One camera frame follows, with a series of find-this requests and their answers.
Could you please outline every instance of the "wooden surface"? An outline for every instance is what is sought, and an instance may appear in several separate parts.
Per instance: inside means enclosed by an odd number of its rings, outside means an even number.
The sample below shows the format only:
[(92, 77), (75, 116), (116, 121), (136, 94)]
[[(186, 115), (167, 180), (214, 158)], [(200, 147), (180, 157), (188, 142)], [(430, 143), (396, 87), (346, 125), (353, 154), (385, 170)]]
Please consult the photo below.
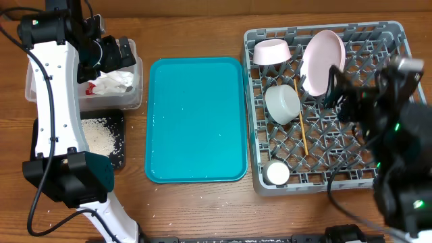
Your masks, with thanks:
[[(81, 3), (88, 16), (87, 6)], [(90, 0), (90, 4), (104, 18), (432, 11), (432, 0)], [(45, 9), (45, 0), (0, 1), (0, 9), (11, 6)], [(15, 19), (21, 15), (10, 13)]]
[[(243, 34), (251, 28), (377, 20), (397, 20), (404, 26), (413, 56), (426, 61), (422, 83), (426, 96), (431, 99), (432, 14), (428, 12), (107, 20), (109, 34), (126, 35), (135, 40), (144, 63), (142, 106), (125, 113), (126, 166), (115, 173), (115, 193), (126, 212), (149, 236), (181, 238), (289, 236), (322, 233), (328, 226), (353, 223), (329, 204), (325, 193), (258, 196), (252, 188), (250, 166), (246, 176), (234, 183), (156, 185), (150, 182), (144, 174), (148, 73), (159, 58), (232, 56), (239, 59)], [(2, 24), (16, 36), (16, 22)], [(32, 123), (37, 116), (36, 105), (24, 98), (27, 65), (27, 56), (0, 36), (0, 242), (83, 242), (100, 238), (83, 216), (44, 238), (31, 238), (26, 231), (36, 188), (23, 178), (21, 164), (28, 160)], [(357, 215), (382, 223), (370, 190), (336, 192), (335, 196)], [(73, 211), (42, 195), (34, 228), (45, 230)]]

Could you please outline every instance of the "plastic tray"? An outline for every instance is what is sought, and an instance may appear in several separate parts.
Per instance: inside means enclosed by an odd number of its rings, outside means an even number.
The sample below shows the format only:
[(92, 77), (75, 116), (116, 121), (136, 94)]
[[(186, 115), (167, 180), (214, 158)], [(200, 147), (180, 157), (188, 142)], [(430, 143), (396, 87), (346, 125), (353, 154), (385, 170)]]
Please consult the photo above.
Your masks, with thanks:
[(156, 183), (228, 182), (248, 167), (240, 63), (162, 59), (150, 70), (145, 172)]
[[(324, 110), (323, 97), (310, 97), (300, 88), (304, 81), (300, 68), (308, 42), (318, 32), (332, 30), (345, 44), (345, 71), (356, 85), (374, 85), (374, 73), (389, 54), (411, 56), (403, 27), (397, 22), (368, 22), (249, 30), (244, 34), (244, 85), (248, 105), (252, 180), (255, 191), (263, 196), (314, 193), (327, 189), (327, 181), (339, 163), (346, 167), (336, 175), (335, 189), (370, 188), (377, 177), (375, 162), (368, 151), (341, 124), (339, 108)], [(292, 59), (279, 65), (253, 64), (254, 46), (260, 41), (280, 38), (287, 41)], [(268, 117), (264, 94), (273, 85), (300, 80), (300, 102), (309, 157), (304, 154), (300, 120), (286, 126)], [(426, 103), (421, 85), (412, 99)], [(279, 159), (290, 168), (290, 180), (282, 186), (267, 185), (262, 167), (270, 159)]]

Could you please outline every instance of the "gray dish rack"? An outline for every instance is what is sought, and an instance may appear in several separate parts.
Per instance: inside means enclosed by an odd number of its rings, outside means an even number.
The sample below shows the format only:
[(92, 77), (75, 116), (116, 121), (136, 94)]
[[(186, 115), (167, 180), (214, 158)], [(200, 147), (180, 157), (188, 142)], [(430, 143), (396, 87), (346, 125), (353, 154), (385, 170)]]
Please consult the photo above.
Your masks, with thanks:
[[(375, 85), (374, 73), (391, 54), (411, 56), (405, 32), (398, 22), (367, 22), (287, 28), (249, 30), (244, 34), (242, 64), (244, 90), (248, 107), (249, 143), (252, 157), (252, 180), (262, 196), (306, 194), (325, 191), (327, 181), (340, 163), (346, 166), (336, 175), (333, 188), (371, 188), (377, 177), (372, 155), (360, 151), (351, 135), (351, 126), (341, 124), (339, 108), (324, 109), (323, 96), (312, 97), (302, 88), (305, 76), (300, 73), (302, 55), (311, 38), (322, 30), (332, 30), (342, 39), (346, 50), (345, 68), (356, 85)], [(278, 65), (255, 65), (254, 46), (264, 40), (285, 40), (291, 60)], [(281, 126), (265, 107), (265, 91), (270, 86), (298, 82), (304, 130), (309, 156), (304, 154), (300, 120)], [(412, 100), (426, 103), (421, 85)], [(261, 170), (271, 159), (283, 161), (290, 168), (290, 179), (282, 186), (268, 185)]]

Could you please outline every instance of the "white bowl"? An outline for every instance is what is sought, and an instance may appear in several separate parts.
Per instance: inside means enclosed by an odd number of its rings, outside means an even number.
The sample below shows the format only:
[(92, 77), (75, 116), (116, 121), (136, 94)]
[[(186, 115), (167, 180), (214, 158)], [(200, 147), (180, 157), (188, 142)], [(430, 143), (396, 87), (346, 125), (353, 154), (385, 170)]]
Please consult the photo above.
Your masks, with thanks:
[(284, 185), (290, 179), (290, 169), (284, 162), (272, 160), (264, 165), (263, 178), (268, 184)]
[(300, 99), (289, 85), (272, 86), (265, 93), (267, 110), (275, 122), (285, 125), (300, 113)]

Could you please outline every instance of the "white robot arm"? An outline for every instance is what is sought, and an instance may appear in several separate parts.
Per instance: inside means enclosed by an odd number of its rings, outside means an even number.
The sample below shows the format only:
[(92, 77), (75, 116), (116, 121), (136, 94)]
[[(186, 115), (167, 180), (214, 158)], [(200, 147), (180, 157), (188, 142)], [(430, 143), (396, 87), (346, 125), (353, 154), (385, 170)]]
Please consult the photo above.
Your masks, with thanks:
[[(46, 5), (46, 11), (24, 16), (18, 26), (23, 46), (39, 60), (38, 65), (29, 54), (37, 93), (38, 139), (36, 160), (23, 162), (24, 177), (39, 187), (51, 159), (43, 193), (54, 201), (63, 201), (69, 208), (77, 208), (78, 212), (91, 212), (83, 214), (106, 242), (146, 242), (139, 225), (126, 214), (113, 192), (109, 158), (88, 150), (78, 105), (78, 83), (95, 79), (101, 71), (110, 72), (136, 63), (128, 40), (121, 38), (118, 47), (112, 36), (101, 38), (105, 29), (101, 16), (84, 21), (79, 0), (47, 1)], [(42, 69), (50, 77), (54, 104), (52, 158), (52, 113)]]

